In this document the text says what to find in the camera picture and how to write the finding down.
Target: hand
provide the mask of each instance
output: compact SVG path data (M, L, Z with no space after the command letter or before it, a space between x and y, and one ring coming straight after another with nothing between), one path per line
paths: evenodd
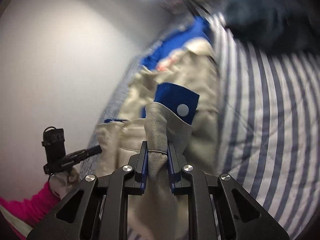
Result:
M51 191L60 199L67 195L79 182L79 173L75 168L71 172L66 171L54 174L49 179Z

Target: blue and white striped fabric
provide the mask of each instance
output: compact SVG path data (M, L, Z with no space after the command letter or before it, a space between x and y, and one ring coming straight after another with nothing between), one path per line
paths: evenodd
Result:
M266 56L235 41L220 19L209 19L221 84L217 173L233 176L294 239L320 198L320 57ZM137 59L99 122L117 117L139 69ZM89 146L96 143L93 135ZM82 177L95 162L82 164ZM141 238L129 229L128 239Z

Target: patterned fabric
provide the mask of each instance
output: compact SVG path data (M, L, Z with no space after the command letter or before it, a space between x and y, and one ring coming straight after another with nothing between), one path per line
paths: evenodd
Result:
M252 44L234 40L220 19L209 19L220 68L217 174L233 176L294 239L320 198L320 57L267 57ZM126 73L100 122L117 117L138 62ZM87 160L81 176L93 168L94 160ZM129 229L128 239L139 236Z

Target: wall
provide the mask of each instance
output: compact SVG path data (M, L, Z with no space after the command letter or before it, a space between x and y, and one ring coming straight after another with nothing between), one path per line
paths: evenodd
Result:
M47 180L42 132L85 148L130 59L171 16L157 0L12 0L0 18L0 196Z

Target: white snap button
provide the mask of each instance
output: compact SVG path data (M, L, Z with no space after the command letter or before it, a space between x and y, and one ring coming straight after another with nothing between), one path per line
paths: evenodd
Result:
M185 104L178 105L177 113L180 116L187 116L189 114L189 107Z

